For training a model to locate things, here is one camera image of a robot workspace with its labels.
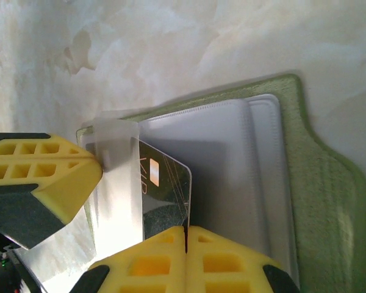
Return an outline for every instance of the green carpet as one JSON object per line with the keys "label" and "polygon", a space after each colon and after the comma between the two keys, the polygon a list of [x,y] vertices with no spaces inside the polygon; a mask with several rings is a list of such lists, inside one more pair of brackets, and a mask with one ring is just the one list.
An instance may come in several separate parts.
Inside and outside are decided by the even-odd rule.
{"label": "green carpet", "polygon": [[[292,74],[127,117],[140,121],[224,99],[278,97],[289,167],[301,292],[366,292],[366,180],[313,132]],[[83,133],[92,128],[81,129]]]}

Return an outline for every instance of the credit card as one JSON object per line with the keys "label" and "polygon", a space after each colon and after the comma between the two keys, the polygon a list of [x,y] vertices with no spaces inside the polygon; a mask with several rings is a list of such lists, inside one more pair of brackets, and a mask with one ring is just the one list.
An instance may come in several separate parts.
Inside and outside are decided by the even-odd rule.
{"label": "credit card", "polygon": [[190,169],[140,141],[144,238],[189,222],[192,175]]}

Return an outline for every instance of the card chip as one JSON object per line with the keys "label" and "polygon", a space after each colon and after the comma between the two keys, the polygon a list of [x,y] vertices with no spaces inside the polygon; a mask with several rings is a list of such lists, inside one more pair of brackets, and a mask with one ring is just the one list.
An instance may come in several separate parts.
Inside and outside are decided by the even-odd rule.
{"label": "card chip", "polygon": [[154,159],[149,160],[149,169],[150,169],[150,180],[151,182],[159,186],[159,163]]}

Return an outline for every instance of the marble table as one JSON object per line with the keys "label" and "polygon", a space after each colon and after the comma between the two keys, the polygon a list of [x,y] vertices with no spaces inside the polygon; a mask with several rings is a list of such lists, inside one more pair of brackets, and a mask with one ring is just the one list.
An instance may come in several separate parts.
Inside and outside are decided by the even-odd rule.
{"label": "marble table", "polygon": [[75,141],[101,111],[285,72],[318,135],[366,174],[366,0],[0,1],[0,131]]}

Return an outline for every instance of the green mat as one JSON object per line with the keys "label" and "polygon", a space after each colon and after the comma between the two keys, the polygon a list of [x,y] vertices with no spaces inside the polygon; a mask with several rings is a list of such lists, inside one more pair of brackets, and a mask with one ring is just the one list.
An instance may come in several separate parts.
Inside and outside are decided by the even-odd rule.
{"label": "green mat", "polygon": [[[281,104],[301,292],[366,292],[366,180],[313,132],[297,76],[255,82],[127,119],[141,121],[263,93],[274,94]],[[81,129],[77,138],[90,132],[92,128]]]}

